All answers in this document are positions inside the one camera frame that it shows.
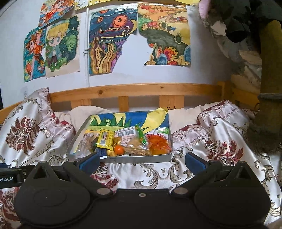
yellow snack wrapper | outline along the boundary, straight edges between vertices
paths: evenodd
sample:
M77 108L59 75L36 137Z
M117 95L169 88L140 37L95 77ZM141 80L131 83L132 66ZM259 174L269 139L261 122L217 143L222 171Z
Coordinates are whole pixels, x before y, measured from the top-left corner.
M96 146L99 148L109 149L113 151L114 150L113 141L114 141L114 132L101 129Z

blonde hair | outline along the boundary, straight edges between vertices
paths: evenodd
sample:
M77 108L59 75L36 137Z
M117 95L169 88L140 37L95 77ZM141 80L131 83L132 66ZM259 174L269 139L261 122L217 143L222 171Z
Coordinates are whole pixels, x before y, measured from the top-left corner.
M59 33L61 33L61 38L63 38L64 34L67 32L69 28L69 24L70 24L69 22L65 22L49 29L47 34L47 40L50 40L50 38L58 37Z

silver screw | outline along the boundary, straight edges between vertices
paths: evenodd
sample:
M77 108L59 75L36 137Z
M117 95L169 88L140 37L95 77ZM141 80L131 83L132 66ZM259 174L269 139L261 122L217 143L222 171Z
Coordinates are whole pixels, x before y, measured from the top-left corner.
M188 192L188 190L186 188L183 188L183 187L179 187L179 188L176 188L174 190L174 192L178 195L184 195Z
M145 193L140 193L139 196L140 196L140 197L145 197L146 194L145 194Z
M100 194L100 195L107 195L111 192L110 189L108 188L99 188L97 189L97 193Z

box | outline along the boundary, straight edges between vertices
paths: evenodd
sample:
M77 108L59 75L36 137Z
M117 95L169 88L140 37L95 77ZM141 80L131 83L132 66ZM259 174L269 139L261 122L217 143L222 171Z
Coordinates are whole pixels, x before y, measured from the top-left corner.
M111 131L117 131L126 127L139 125L141 128L143 126L146 126L146 128L143 128L143 131L145 133L157 128L157 127L168 127L169 128L169 119L168 114L165 116L162 115L150 115L152 111L136 111L136 112L123 112L123 113L107 113L107 114L96 114L89 116L73 140L71 141L68 149L67 149L67 156L69 159L75 158L75 152L77 149L77 146L79 142L81 141L83 135L87 132L92 133L99 133L100 129L106 129ZM156 123L152 126L148 126L149 120L151 118L154 118L154 120L157 120L158 126L156 126ZM171 132L169 128L169 139L168 139L169 146L173 147L172 144L172 137ZM157 162L169 162L171 161L171 152L168 154L163 155L154 155L154 156L138 156L133 154L127 154L125 153L122 156L116 156L116 157L107 157L104 159L101 159L101 162L104 163L157 163Z

blonde cartoon boy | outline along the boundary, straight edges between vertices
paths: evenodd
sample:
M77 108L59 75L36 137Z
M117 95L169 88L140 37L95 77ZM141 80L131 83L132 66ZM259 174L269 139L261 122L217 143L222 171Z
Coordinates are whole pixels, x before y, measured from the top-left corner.
M46 40L50 45L50 49L46 50L46 62L49 66L53 63L57 65L58 58L62 56L59 43L69 32L69 20L65 19L51 26L47 33Z

